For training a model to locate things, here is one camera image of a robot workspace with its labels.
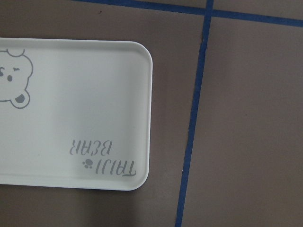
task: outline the cartoon bear face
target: cartoon bear face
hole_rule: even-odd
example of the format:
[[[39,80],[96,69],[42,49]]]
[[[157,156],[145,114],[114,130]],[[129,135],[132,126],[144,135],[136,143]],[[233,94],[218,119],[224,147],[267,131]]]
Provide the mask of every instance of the cartoon bear face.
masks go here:
[[[10,101],[18,109],[29,104],[27,85],[33,74],[33,64],[24,52],[12,55],[8,50],[0,51],[0,102]]]

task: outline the brown floor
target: brown floor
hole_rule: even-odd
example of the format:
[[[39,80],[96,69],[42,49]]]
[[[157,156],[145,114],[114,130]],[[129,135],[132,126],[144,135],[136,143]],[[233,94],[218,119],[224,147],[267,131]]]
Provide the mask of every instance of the brown floor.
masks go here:
[[[285,2],[214,8],[303,19],[301,1]],[[1,37],[137,41],[154,64],[146,183],[0,185],[0,226],[174,226],[203,16],[68,0],[2,0],[0,15]],[[298,27],[212,18],[183,226],[303,226],[302,37]]]

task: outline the blue tape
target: blue tape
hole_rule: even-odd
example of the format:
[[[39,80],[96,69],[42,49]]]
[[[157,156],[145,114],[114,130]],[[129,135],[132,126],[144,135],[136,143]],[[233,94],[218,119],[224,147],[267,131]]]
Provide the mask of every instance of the blue tape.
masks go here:
[[[257,15],[257,14],[249,14],[249,13],[237,13],[237,12],[229,12],[229,11],[214,9],[212,16],[230,18],[230,19],[238,19],[238,20],[257,21],[257,22],[277,24],[277,25],[303,27],[303,20],[289,19],[289,18],[282,18],[282,17],[263,16],[263,15]]]
[[[187,13],[194,15],[205,14],[205,9],[202,8],[170,5],[170,4],[155,3],[155,2],[144,2],[144,1],[134,1],[134,0],[75,0],[75,1],[101,3],[101,4],[114,5],[114,6],[126,6],[126,7],[133,7],[139,9],[155,9],[160,11]]]
[[[184,211],[184,204],[185,204],[185,197],[186,197],[187,183],[188,183],[188,175],[189,175],[189,169],[190,169],[190,161],[191,161],[191,155],[192,155],[193,144],[194,144],[196,120],[197,120],[197,114],[198,114],[202,78],[203,78],[204,65],[205,65],[205,54],[206,54],[206,49],[207,49],[208,37],[209,37],[209,29],[210,29],[210,23],[211,23],[211,18],[212,18],[213,5],[214,5],[214,0],[207,0],[205,17],[204,17],[204,22],[203,22],[203,31],[202,31],[203,32],[203,41],[202,41],[202,44],[200,46],[200,51],[199,51],[198,66],[197,66],[196,80],[195,80],[195,89],[194,89],[194,96],[193,96],[193,102],[192,102],[191,113],[190,113],[187,147],[186,147],[185,155],[184,155],[184,164],[183,164],[183,172],[182,172],[182,177],[181,177],[181,186],[180,186],[180,193],[179,193],[179,200],[178,200],[178,207],[177,207],[177,218],[176,218],[175,227],[181,227],[181,225],[182,225],[183,211]]]

